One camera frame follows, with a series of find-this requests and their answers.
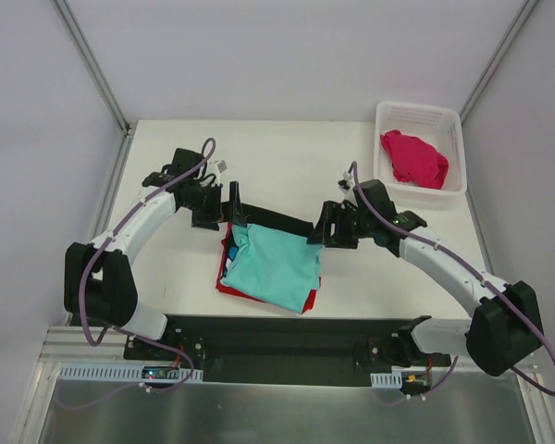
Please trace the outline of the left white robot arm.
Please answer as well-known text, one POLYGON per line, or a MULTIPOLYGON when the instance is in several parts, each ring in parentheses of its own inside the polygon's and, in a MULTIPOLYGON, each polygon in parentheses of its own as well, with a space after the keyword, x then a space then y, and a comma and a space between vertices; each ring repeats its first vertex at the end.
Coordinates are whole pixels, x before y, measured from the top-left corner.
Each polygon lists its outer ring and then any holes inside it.
POLYGON ((64 304, 80 318, 83 330, 92 321, 145 340, 155 359, 170 358, 178 328, 169 315, 141 302, 132 264, 156 231, 180 209, 191 212, 195 228, 217 231, 220 224, 246 226, 239 184, 229 184, 223 202, 221 174, 226 166, 212 161, 216 141, 200 151, 176 149, 170 163, 143 181, 127 213, 87 243, 72 243, 65 255, 64 304))

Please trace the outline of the red t shirt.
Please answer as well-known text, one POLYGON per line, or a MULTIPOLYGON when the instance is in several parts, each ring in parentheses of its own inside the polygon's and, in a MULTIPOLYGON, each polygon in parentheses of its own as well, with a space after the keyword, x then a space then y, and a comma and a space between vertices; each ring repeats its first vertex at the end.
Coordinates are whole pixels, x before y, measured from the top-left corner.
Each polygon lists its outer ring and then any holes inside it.
MULTIPOLYGON (((221 241, 222 253, 221 253, 220 265, 216 276, 216 289, 218 292, 231 297, 241 298, 243 300, 254 301, 259 303, 269 303, 269 302, 262 301, 258 298, 255 298, 240 290, 236 290, 230 286, 226 286, 221 282, 222 278, 228 272, 228 263, 236 255, 236 244, 231 234, 231 230, 230 230, 231 227, 232 227, 231 225, 228 226, 224 239, 221 241)), ((309 291, 308 296, 306 297, 306 300, 302 307, 302 314, 314 308, 316 294, 317 294, 317 290, 309 291)))

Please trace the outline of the white plastic basket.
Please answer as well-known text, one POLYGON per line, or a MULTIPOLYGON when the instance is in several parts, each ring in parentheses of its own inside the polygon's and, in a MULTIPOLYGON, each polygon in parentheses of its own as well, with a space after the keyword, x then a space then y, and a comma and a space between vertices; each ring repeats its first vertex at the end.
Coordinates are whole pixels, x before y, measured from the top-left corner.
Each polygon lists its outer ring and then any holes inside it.
POLYGON ((373 173, 406 199, 441 202, 467 189, 462 124, 450 108, 377 105, 373 173))

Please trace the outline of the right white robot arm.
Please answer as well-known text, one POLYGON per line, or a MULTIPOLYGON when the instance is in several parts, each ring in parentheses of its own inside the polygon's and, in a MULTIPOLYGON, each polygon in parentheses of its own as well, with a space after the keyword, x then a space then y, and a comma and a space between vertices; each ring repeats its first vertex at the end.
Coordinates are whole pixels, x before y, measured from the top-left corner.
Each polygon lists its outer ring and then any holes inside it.
POLYGON ((537 296, 529 285, 509 284, 452 258, 423 218, 397 211, 381 181, 354 185, 345 174, 338 185, 343 201, 324 202, 308 243, 356 249, 361 239, 370 239, 422 270, 469 316, 465 322, 415 318, 383 345, 389 362, 408 367, 429 354, 466 356, 485 373, 500 376, 541 347, 537 296))

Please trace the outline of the teal t shirt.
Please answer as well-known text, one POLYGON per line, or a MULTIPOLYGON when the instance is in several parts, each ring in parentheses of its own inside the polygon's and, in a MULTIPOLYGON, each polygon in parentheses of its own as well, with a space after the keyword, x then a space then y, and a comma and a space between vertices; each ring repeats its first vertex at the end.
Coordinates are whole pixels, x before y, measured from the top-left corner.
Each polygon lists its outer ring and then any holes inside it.
POLYGON ((258 301, 302 314, 320 288, 323 247, 303 236, 250 224, 232 226, 228 263, 219 284, 258 301))

